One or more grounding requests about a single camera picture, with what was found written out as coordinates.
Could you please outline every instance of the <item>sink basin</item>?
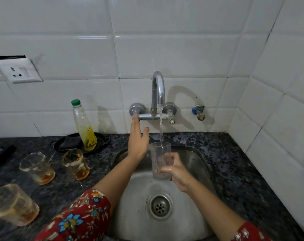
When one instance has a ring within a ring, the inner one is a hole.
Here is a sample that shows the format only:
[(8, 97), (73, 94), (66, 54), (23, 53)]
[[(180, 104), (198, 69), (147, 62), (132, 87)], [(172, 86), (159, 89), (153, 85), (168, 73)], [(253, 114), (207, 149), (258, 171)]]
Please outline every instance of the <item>sink basin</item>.
[[(204, 159), (194, 148), (172, 147), (187, 170), (215, 193)], [(121, 152), (115, 165), (127, 152)], [(131, 176), (112, 215), (107, 235), (126, 240), (192, 241), (213, 235), (190, 197), (178, 190), (172, 181), (152, 177), (150, 152)]]

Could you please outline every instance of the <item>transparent bottle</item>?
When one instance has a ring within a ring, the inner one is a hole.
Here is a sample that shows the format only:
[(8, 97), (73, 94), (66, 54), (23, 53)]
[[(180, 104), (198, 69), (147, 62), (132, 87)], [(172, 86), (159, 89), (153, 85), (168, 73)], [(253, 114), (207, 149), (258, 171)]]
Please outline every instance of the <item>transparent bottle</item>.
[(93, 150), (97, 144), (96, 136), (94, 135), (91, 123), (86, 116), (86, 113), (81, 105), (80, 100), (71, 101), (73, 106), (74, 120), (83, 141), (86, 151)]

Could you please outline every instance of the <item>drinking glass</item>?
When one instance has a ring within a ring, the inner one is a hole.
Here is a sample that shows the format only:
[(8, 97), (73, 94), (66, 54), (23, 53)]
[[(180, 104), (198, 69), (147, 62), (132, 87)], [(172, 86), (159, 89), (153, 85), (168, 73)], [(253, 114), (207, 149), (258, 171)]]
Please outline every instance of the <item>drinking glass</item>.
[(41, 152), (32, 153), (20, 162), (20, 169), (28, 172), (39, 185), (45, 185), (55, 178), (55, 172)]
[(17, 185), (0, 187), (0, 218), (17, 226), (30, 224), (38, 215), (39, 206)]
[(172, 174), (158, 173), (162, 166), (171, 166), (174, 160), (171, 157), (171, 144), (168, 142), (155, 142), (149, 145), (152, 159), (152, 174), (156, 179), (170, 180)]
[(85, 179), (90, 173), (85, 157), (79, 149), (72, 149), (66, 152), (62, 157), (62, 163), (70, 169), (78, 181)]

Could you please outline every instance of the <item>clear glass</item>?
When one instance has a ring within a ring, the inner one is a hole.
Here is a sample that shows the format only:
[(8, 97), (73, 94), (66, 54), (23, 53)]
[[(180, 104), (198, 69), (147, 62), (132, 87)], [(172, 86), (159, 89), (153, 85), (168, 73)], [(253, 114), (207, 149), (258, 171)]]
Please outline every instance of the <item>clear glass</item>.
[(30, 224), (38, 215), (39, 206), (17, 185), (0, 188), (0, 218), (17, 226)]
[(82, 105), (73, 106), (73, 114), (77, 131), (81, 136), (85, 150), (93, 150), (97, 144), (97, 138)]
[(168, 142), (155, 142), (149, 145), (152, 159), (152, 174), (156, 179), (169, 180), (170, 173), (158, 173), (162, 166), (171, 166), (174, 161), (171, 157), (171, 144)]
[(66, 152), (62, 157), (62, 163), (70, 169), (78, 181), (85, 179), (90, 173), (85, 157), (79, 149)]
[(55, 178), (53, 168), (41, 152), (32, 153), (25, 157), (20, 162), (20, 169), (23, 172), (28, 172), (39, 185), (48, 184)]

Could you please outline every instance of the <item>person's left hand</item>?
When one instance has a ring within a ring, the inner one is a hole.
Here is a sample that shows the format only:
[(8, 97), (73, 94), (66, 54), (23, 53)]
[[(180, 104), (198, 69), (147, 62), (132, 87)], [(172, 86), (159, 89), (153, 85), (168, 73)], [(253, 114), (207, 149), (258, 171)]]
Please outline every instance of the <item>person's left hand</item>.
[(141, 134), (140, 123), (138, 122), (138, 117), (132, 117), (131, 124), (131, 133), (129, 138), (129, 154), (128, 157), (131, 157), (134, 160), (141, 161), (146, 154), (149, 147), (149, 132), (150, 129), (146, 127)]

